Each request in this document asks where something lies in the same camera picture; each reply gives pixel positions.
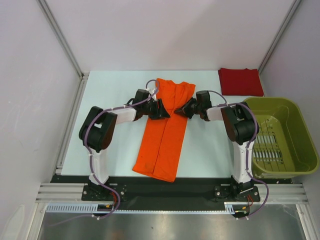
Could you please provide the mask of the orange t shirt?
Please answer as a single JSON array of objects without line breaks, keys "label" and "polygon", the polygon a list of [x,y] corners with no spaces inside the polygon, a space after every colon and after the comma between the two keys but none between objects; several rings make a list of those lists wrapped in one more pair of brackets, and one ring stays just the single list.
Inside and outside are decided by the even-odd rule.
[{"label": "orange t shirt", "polygon": [[177,176],[188,119],[174,113],[191,99],[196,85],[157,79],[156,97],[170,118],[148,119],[133,171],[151,178],[174,182]]}]

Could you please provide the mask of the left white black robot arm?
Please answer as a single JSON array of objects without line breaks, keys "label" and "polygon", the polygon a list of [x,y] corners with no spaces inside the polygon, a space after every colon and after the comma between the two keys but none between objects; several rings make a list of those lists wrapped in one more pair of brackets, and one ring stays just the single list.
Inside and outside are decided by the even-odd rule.
[{"label": "left white black robot arm", "polygon": [[105,184],[109,179],[107,172],[106,149],[109,147],[116,125],[134,122],[143,116],[150,120],[169,119],[162,99],[156,94],[159,89],[138,89],[135,97],[126,104],[102,109],[93,106],[87,114],[79,131],[79,139],[89,152],[89,180],[95,184],[93,194],[100,200],[110,196],[111,188]]}]

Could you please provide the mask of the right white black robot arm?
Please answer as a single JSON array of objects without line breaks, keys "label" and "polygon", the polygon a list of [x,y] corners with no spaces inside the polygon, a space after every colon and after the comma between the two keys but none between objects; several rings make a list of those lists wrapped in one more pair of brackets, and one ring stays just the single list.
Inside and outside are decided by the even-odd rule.
[{"label": "right white black robot arm", "polygon": [[230,188],[230,194],[237,201],[247,197],[249,189],[245,184],[253,180],[252,151],[259,133],[258,122],[248,104],[244,101],[229,103],[216,91],[201,90],[174,113],[189,119],[198,115],[206,122],[223,121],[233,145],[232,178],[237,183]]}]

